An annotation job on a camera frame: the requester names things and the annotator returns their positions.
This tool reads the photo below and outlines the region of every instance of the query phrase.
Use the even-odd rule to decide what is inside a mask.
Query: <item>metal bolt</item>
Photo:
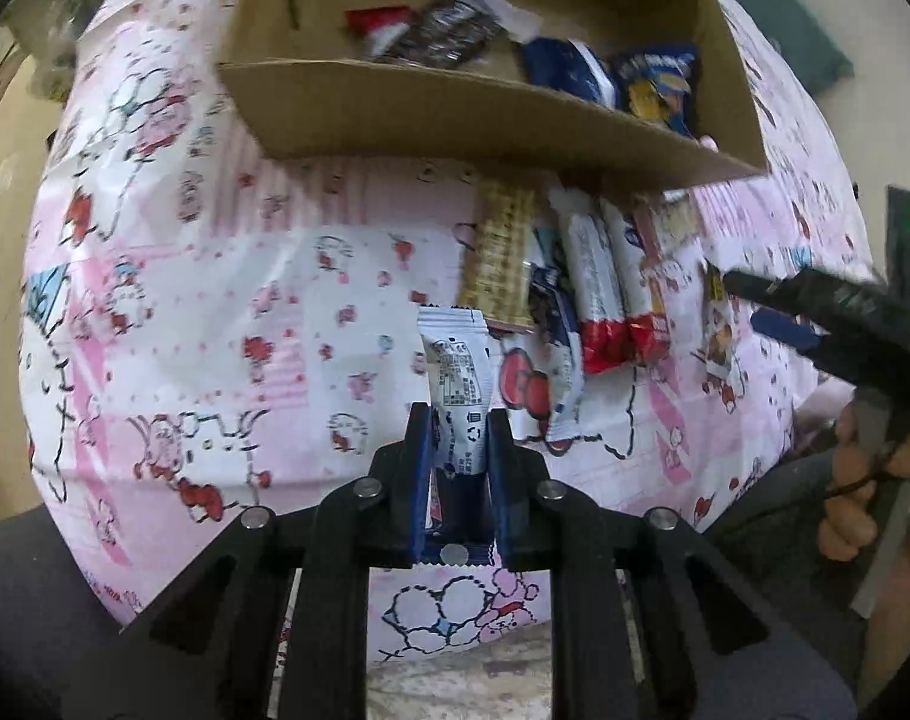
[[[352,492],[358,498],[375,498],[381,494],[381,491],[382,483],[372,476],[362,476],[355,483],[355,487],[352,488]]]
[[[468,549],[462,544],[445,544],[439,557],[444,565],[465,565],[468,562]]]
[[[546,479],[538,483],[538,495],[546,501],[560,501],[568,493],[568,488],[564,483],[557,482],[554,479]]]
[[[678,524],[678,515],[672,509],[659,507],[648,512],[648,522],[659,531],[674,531]]]
[[[271,521],[271,512],[264,506],[252,506],[242,512],[242,528],[257,531]]]

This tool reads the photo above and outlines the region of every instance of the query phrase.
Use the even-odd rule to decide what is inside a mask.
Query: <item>black cable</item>
[[[823,501],[828,501],[832,498],[840,498],[842,495],[850,495],[856,490],[860,490],[869,482],[886,482],[893,478],[894,477],[887,471],[879,471],[878,473],[870,474],[869,476],[864,477],[864,479],[852,482],[850,485],[842,485],[840,488],[827,490],[826,493],[818,493],[818,495],[805,495],[803,498],[789,501],[789,503],[780,504],[779,506],[772,507],[771,509],[764,509],[762,512],[756,512],[756,514],[752,514],[751,517],[744,519],[737,525],[734,525],[731,528],[722,531],[722,533],[720,533],[720,537],[727,538],[727,536],[731,536],[732,533],[738,533],[741,531],[741,529],[744,529],[752,523],[757,522],[759,519],[771,517],[773,514],[781,514],[781,512],[787,512],[788,509],[794,509],[795,507],[804,506],[805,504],[822,503]]]

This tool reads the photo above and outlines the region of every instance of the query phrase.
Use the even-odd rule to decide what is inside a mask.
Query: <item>cardboard box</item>
[[[266,152],[499,159],[602,167],[631,189],[672,189],[768,170],[741,57],[716,0],[509,0],[542,34],[599,55],[688,42],[701,51],[692,128],[719,153],[630,114],[525,83],[509,41],[470,71],[376,64],[344,28],[353,8],[429,0],[241,0],[218,72]]]

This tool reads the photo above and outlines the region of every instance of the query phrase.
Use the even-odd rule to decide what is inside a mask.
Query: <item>pink tablecloth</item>
[[[475,215],[468,165],[264,159],[212,71],[236,1],[106,0],[79,42],[29,230],[20,375],[34,477],[122,621],[244,507],[316,504],[402,437],[409,404],[427,398],[413,301],[454,300],[458,225]],[[867,261],[816,106],[722,3],[773,175],[698,191],[708,234],[658,271],[674,355],[593,378],[584,440],[547,452],[552,474],[605,506],[668,505],[701,526],[791,444],[792,405],[816,384],[744,314],[732,376],[708,383],[703,254],[774,274]],[[524,409],[512,418],[544,448]],[[419,656],[546,619],[549,589],[498,567],[376,571],[370,613],[372,661]]]

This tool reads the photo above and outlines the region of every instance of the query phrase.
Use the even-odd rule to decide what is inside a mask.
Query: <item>nutrition label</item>
[[[444,406],[480,406],[482,389],[477,382],[475,362],[468,347],[461,343],[436,341],[432,351],[439,358],[439,389]]]

